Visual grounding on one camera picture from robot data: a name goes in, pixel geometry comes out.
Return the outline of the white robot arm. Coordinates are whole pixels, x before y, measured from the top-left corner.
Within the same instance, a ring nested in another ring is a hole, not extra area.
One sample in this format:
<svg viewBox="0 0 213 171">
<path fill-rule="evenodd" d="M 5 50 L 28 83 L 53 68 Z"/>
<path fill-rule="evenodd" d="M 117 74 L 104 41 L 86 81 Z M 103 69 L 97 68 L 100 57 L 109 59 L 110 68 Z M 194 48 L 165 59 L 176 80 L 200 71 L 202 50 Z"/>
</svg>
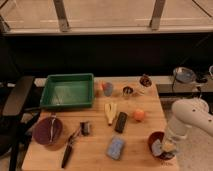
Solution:
<svg viewBox="0 0 213 171">
<path fill-rule="evenodd" d="M 192 126 L 213 136 L 213 115 L 209 113 L 208 103 L 201 98 L 179 99 L 172 104 L 172 117 L 165 127 L 162 150 L 171 152 L 176 144 L 187 137 Z"/>
</svg>

